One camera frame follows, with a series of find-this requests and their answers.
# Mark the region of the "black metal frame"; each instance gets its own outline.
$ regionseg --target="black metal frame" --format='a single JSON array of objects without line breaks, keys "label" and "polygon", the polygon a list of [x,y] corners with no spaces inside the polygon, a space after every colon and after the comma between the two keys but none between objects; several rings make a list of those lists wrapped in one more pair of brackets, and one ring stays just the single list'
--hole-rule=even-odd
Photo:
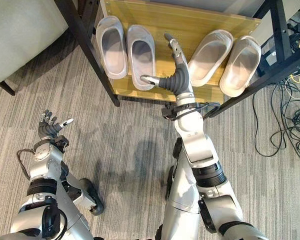
[{"label": "black metal frame", "polygon": [[260,89],[275,84],[289,76],[300,65],[300,49],[292,53],[289,35],[287,33],[287,21],[282,0],[265,0],[254,18],[263,18],[270,10],[273,27],[273,37],[276,51],[276,63],[267,68],[258,80],[250,84],[244,92],[237,97],[232,97],[211,114],[211,118],[231,108]]},{"label": "black metal frame", "polygon": [[78,41],[84,55],[91,64],[94,72],[98,76],[105,91],[109,95],[113,104],[116,107],[120,106],[118,95],[114,94],[114,89],[109,81],[108,76],[105,74],[102,65],[97,59],[96,50],[91,42],[91,34],[94,30],[96,14],[100,5],[98,0],[87,0],[84,7],[82,19],[71,0],[54,0],[64,20],[69,26],[69,30]]},{"label": "black metal frame", "polygon": [[[80,19],[72,1],[54,0],[54,2],[59,8],[69,26],[70,31],[81,46],[85,56],[88,58],[112,102],[118,107],[120,105],[118,96],[114,94],[112,85],[103,71],[101,64],[98,62],[96,51],[91,43],[91,34],[94,30],[96,14],[100,5],[99,1],[87,0],[82,20]],[[293,73],[300,65],[300,49],[298,49],[295,53],[292,53],[290,47],[286,16],[282,0],[265,0],[253,17],[262,19],[268,11],[271,12],[276,63],[267,67],[267,70],[261,73],[262,75],[259,79],[248,86],[240,96],[230,98],[228,101],[223,103],[218,110],[211,114],[211,118],[241,102],[267,85],[278,83],[286,76]]]}]

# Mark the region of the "wooden board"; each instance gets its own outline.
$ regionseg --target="wooden board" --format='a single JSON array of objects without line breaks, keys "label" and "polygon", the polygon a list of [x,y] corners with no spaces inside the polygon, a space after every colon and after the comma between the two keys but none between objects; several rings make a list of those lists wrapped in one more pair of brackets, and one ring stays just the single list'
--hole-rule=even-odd
[{"label": "wooden board", "polygon": [[[248,35],[260,23],[257,18],[141,0],[104,0],[102,5],[108,15],[120,19],[125,31],[139,24],[151,32],[155,41],[156,75],[160,77],[175,71],[165,32],[177,38],[189,61],[201,40],[211,31],[224,29],[238,38]],[[216,70],[208,85],[219,84],[226,63],[227,60]]]},{"label": "wooden board", "polygon": [[[143,99],[155,99],[161,101],[175,102],[176,98],[172,92],[163,88],[154,87],[148,91],[141,91],[135,88],[131,76],[113,81],[114,93],[123,96]],[[224,102],[224,95],[218,86],[204,85],[193,88],[195,99],[197,102]]]}]

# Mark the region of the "white slipper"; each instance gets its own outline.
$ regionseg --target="white slipper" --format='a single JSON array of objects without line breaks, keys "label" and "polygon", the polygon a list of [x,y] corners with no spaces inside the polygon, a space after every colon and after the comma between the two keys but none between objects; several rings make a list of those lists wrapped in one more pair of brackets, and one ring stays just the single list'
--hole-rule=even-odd
[{"label": "white slipper", "polygon": [[191,85],[205,85],[229,54],[234,42],[226,30],[214,30],[204,37],[188,64]]},{"label": "white slipper", "polygon": [[261,48],[257,41],[252,36],[240,37],[220,79],[221,91],[232,98],[242,94],[259,65],[260,57]]},{"label": "white slipper", "polygon": [[127,49],[133,85],[139,90],[150,90],[154,85],[140,79],[141,75],[156,75],[155,41],[141,25],[132,25],[127,33]]},{"label": "white slipper", "polygon": [[111,79],[124,78],[128,74],[128,57],[120,20],[116,16],[101,19],[95,35],[106,75]]}]

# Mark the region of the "white sofa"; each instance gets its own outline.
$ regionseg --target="white sofa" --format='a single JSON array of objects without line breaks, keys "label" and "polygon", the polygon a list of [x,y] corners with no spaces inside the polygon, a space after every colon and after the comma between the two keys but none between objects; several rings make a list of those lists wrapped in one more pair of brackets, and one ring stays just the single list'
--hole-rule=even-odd
[{"label": "white sofa", "polygon": [[[73,3],[78,8],[78,0]],[[9,87],[4,80],[67,28],[53,0],[0,0],[0,86]]]}]

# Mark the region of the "sofa leg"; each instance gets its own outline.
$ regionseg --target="sofa leg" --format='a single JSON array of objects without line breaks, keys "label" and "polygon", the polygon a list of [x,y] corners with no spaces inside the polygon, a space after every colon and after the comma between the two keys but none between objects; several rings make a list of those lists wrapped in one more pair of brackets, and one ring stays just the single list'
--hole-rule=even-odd
[{"label": "sofa leg", "polygon": [[0,87],[3,88],[8,94],[12,96],[16,95],[15,91],[13,91],[5,81],[0,82]]}]

